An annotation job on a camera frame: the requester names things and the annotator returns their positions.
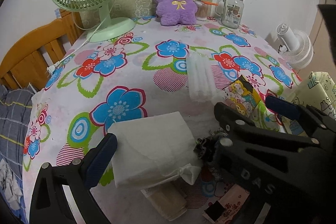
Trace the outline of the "pink wet wipes pack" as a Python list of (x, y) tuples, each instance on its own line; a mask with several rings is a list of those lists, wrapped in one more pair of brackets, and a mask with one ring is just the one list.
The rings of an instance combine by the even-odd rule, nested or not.
[(249, 195), (250, 192), (234, 184), (224, 196), (204, 211), (203, 217), (210, 223), (230, 223)]

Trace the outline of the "yellow cartoon fabric basket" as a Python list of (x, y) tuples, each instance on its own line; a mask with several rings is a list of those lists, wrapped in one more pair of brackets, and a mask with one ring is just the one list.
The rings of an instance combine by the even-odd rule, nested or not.
[(296, 105), (311, 105), (335, 119), (335, 82), (327, 72), (311, 72), (285, 100)]

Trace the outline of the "cartoon tissue pack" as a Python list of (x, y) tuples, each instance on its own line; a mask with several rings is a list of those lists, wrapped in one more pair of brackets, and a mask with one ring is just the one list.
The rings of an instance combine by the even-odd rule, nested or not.
[(250, 117), (261, 98), (244, 76), (223, 89), (224, 103), (245, 117)]

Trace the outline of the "clear pack cotton pads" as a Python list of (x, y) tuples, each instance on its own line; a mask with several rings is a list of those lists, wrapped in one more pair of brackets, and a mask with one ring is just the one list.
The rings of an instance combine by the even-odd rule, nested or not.
[(191, 100), (210, 102), (217, 95), (217, 89), (209, 58), (200, 53), (189, 52), (186, 65)]

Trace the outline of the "blue plaid bedding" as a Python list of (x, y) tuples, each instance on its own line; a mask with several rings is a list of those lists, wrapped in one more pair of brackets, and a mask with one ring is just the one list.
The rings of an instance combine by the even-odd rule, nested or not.
[(19, 223), (27, 223), (23, 197), (23, 149), (33, 91), (1, 85), (1, 198)]

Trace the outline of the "beige paper roll pack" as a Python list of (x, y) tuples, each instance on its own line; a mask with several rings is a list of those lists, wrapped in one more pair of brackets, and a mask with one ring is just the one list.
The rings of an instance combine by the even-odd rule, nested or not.
[(187, 195), (183, 191), (181, 180), (142, 189), (141, 193), (156, 211), (168, 221), (174, 221), (187, 212)]

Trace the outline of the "white standing fan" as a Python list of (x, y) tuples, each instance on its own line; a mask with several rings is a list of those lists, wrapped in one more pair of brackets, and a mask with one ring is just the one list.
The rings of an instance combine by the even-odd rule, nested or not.
[(313, 46), (309, 36), (300, 30), (292, 30), (282, 23), (277, 26), (276, 33), (282, 41), (280, 55), (296, 71), (307, 67), (313, 59)]

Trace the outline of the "wooden bed headboard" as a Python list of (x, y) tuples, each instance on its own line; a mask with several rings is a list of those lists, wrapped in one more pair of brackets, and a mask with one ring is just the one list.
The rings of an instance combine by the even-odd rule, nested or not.
[(1, 63), (1, 84), (9, 89), (25, 88), (29, 84), (41, 90), (48, 81), (47, 62), (42, 55), (57, 62), (65, 56), (61, 38), (67, 36), (74, 44), (83, 33), (83, 23), (78, 12), (60, 10), (60, 18), (41, 26), (18, 40)]

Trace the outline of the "floral tablecloth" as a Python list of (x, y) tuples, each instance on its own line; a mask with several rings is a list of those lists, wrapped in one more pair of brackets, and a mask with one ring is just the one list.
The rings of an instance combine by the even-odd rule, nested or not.
[(261, 97), (284, 97), (301, 79), (260, 36), (208, 18), (164, 27), (153, 16), (112, 40), (80, 38), (70, 57), (33, 99), (23, 150), (23, 191), (30, 206), (41, 165), (66, 165), (84, 155), (115, 122), (179, 112), (194, 137), (218, 128), (211, 103), (190, 99), (186, 56), (209, 58), (217, 89), (244, 76)]

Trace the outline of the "glass mason jar green lid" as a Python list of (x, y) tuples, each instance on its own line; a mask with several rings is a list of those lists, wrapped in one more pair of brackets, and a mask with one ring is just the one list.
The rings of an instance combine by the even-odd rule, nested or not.
[(228, 28), (238, 29), (243, 15), (244, 0), (218, 0), (215, 14), (220, 23)]

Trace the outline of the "cotton swab container orange lid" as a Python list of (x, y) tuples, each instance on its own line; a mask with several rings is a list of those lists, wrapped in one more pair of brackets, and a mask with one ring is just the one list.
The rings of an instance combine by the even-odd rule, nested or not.
[(211, 9), (213, 6), (218, 6), (217, 3), (202, 1), (202, 0), (194, 0), (197, 5), (197, 12), (195, 13), (195, 17), (197, 20), (205, 21), (209, 16)]

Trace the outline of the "purple plush toy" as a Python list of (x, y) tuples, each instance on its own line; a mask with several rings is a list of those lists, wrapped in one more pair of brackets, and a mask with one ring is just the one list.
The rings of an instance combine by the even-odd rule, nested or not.
[(194, 25), (197, 5), (194, 0), (155, 0), (156, 15), (163, 26)]

